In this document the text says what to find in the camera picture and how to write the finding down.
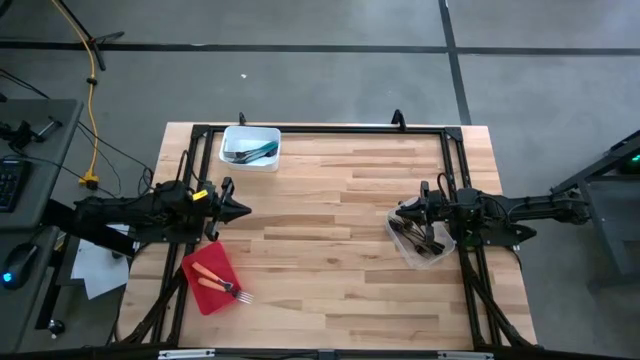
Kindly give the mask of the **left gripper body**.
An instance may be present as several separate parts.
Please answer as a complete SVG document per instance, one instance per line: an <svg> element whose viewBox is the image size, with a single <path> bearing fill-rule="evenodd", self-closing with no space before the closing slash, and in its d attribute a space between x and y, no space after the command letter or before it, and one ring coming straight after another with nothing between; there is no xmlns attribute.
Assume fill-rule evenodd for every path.
<svg viewBox="0 0 640 360"><path fill-rule="evenodd" d="M213 216L219 214L219 196L216 192L215 185L203 185L201 190L207 190L209 195L197 201L197 216L210 220Z"/></svg>

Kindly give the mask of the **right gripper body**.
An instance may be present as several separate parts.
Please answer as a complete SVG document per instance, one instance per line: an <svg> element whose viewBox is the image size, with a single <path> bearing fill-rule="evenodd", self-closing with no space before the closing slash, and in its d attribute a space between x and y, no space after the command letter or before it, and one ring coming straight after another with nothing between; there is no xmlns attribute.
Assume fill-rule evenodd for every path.
<svg viewBox="0 0 640 360"><path fill-rule="evenodd" d="M454 216L454 206L441 192L429 193L429 223L449 222Z"/></svg>

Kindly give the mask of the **clear plastic container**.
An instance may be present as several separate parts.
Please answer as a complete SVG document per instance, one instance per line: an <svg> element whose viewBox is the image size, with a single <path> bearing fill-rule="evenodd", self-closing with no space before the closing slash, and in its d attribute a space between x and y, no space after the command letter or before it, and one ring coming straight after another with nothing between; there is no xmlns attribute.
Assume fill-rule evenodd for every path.
<svg viewBox="0 0 640 360"><path fill-rule="evenodd" d="M449 234L446 224L443 222L434 222L430 225L433 226L435 230L435 241L441 243L444 246L444 251L441 255L427 255L426 257L419 255L414 250L413 245L400 233L392 230L390 225L388 224L389 220L396 218L397 215L395 214L395 211L398 208L398 205L387 213L385 228L390 239L394 242L395 247L404 257L406 263L410 268L416 270L426 270L427 268L436 264L453 252L456 243Z"/></svg>

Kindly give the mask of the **white plastic bin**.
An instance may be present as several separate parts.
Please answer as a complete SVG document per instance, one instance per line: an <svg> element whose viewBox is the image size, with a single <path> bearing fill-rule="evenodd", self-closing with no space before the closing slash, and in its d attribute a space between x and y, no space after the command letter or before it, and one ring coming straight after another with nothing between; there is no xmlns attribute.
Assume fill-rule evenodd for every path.
<svg viewBox="0 0 640 360"><path fill-rule="evenodd" d="M261 158L248 164L236 164L232 152L256 149L270 141L277 141L277 154ZM275 172L279 167L282 149L281 132L274 127L229 126L224 130L219 149L219 158L230 169L256 172Z"/></svg>

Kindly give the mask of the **teal-handled fork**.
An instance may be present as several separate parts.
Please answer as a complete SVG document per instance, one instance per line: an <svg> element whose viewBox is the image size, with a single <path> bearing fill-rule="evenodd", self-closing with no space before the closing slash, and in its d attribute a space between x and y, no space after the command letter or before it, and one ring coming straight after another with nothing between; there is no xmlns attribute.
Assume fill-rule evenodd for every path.
<svg viewBox="0 0 640 360"><path fill-rule="evenodd" d="M259 160L261 158L274 157L276 154L277 154L277 149L272 149L271 151L268 151L268 152L252 153L252 154L247 155L245 157L237 158L237 159L234 160L234 162L236 164L248 164L248 163L254 162L256 160Z"/></svg>
<svg viewBox="0 0 640 360"><path fill-rule="evenodd" d="M256 149L240 151L240 152L232 152L230 156L237 160L247 161L249 158L263 156L269 152L272 152L273 150L277 150L277 148L278 148L278 142L270 141Z"/></svg>

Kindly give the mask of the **pinkish red plastic tray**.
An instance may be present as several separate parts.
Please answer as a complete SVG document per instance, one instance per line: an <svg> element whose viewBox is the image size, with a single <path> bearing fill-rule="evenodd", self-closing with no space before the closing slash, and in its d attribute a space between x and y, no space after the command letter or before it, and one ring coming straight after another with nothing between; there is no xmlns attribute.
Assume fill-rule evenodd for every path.
<svg viewBox="0 0 640 360"><path fill-rule="evenodd" d="M240 282L221 243L211 243L186 256L181 267L202 315L218 312L236 301L228 293L201 285L198 280L204 278L204 275L193 268L193 263L198 263L222 280L232 283L234 289L240 290Z"/></svg>

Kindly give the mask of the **white paper sheets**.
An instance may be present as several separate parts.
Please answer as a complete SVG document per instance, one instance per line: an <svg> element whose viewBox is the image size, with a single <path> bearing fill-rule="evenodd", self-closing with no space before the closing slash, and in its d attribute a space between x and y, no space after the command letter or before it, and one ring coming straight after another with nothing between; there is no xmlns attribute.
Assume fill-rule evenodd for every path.
<svg viewBox="0 0 640 360"><path fill-rule="evenodd" d="M127 258L115 258L110 250L81 239L71 270L72 280L82 280L89 300L126 285Z"/></svg>

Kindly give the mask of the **grey desk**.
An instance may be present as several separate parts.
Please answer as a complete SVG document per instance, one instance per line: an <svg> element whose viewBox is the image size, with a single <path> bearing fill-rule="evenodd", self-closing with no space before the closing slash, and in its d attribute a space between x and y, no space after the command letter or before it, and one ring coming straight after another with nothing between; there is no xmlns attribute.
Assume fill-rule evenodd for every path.
<svg viewBox="0 0 640 360"><path fill-rule="evenodd" d="M43 142L30 142L24 147L24 153L34 163L15 210L0 213L0 281L4 262L16 246L28 242L38 246L29 276L21 288L9 290L0 283L0 353L13 353L20 347L45 278L57 229L37 230L82 108L78 100L10 99L0 102L0 122L16 128L25 121L33 131L45 132Z"/></svg>

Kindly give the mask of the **black computer with green light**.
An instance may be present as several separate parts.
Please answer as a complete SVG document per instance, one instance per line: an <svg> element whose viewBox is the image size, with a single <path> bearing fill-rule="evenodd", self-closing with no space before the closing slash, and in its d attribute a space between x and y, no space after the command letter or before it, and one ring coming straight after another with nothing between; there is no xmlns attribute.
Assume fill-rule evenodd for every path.
<svg viewBox="0 0 640 360"><path fill-rule="evenodd" d="M640 130L622 139L620 142L612 146L611 150L615 150L623 145L626 145L628 142L634 140L635 138L640 138ZM616 171L618 174L622 175L640 175L640 151L637 154L634 154L629 160L621 163L616 168Z"/></svg>

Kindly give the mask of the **black tripod stand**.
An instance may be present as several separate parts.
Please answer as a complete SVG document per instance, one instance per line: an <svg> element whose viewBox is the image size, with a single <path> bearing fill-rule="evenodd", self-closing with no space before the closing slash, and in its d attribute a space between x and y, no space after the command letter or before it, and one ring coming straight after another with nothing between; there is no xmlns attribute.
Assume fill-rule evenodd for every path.
<svg viewBox="0 0 640 360"><path fill-rule="evenodd" d="M64 2L64 0L50 0L50 2L71 27L80 42L81 48L86 51L89 58L91 73L95 74L97 68L101 71L105 71L106 63L100 50L100 46L105 45L109 41L120 39L125 35L125 32L119 31L94 37Z"/></svg>

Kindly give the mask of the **black computer mouse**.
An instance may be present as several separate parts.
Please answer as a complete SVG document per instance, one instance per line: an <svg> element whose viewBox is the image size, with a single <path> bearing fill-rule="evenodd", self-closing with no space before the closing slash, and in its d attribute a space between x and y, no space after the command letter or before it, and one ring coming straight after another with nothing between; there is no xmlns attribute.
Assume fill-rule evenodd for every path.
<svg viewBox="0 0 640 360"><path fill-rule="evenodd" d="M39 247L29 242L18 244L10 251L0 272L0 283L5 289L16 290L26 283L38 251Z"/></svg>

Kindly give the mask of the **black desk clamp device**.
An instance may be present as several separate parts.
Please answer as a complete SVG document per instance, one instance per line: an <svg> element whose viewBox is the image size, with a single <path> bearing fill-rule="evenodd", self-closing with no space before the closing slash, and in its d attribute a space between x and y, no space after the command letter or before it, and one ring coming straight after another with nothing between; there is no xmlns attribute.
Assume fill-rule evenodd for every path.
<svg viewBox="0 0 640 360"><path fill-rule="evenodd" d="M43 143L50 134L63 126L52 116L48 119L49 123L38 132L34 131L26 121L22 121L17 128L12 128L9 124L0 121L0 139L7 141L9 148L14 151L21 151L31 142Z"/></svg>

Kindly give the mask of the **black keyboard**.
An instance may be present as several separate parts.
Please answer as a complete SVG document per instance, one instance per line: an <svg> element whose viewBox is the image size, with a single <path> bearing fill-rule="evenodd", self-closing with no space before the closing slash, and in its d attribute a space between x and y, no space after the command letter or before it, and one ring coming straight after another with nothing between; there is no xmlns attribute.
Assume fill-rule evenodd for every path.
<svg viewBox="0 0 640 360"><path fill-rule="evenodd" d="M0 213L14 211L27 182L31 164L23 160L0 161Z"/></svg>

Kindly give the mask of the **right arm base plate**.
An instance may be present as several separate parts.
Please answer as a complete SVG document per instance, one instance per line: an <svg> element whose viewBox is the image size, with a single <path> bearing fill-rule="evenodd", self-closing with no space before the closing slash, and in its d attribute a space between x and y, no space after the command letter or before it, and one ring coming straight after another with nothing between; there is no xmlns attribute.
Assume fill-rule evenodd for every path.
<svg viewBox="0 0 640 360"><path fill-rule="evenodd" d="M502 223L489 223L473 230L468 230L462 240L465 246L501 246L512 247L533 238L537 231L531 227Z"/></svg>

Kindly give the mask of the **black aluminium frame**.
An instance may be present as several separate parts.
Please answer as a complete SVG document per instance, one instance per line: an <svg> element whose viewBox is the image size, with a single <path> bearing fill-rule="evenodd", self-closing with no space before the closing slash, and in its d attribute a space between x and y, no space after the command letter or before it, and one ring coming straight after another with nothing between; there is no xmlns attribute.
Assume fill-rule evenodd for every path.
<svg viewBox="0 0 640 360"><path fill-rule="evenodd" d="M489 131L453 137L431 126L287 125L274 172L235 171L250 215L221 243L254 300L205 316L191 293L175 297L155 337L173 327L184 347L469 349L457 254L410 268L388 237L386 214L422 181L451 170L457 184L502 190ZM443 152L443 144L449 144Z"/></svg>

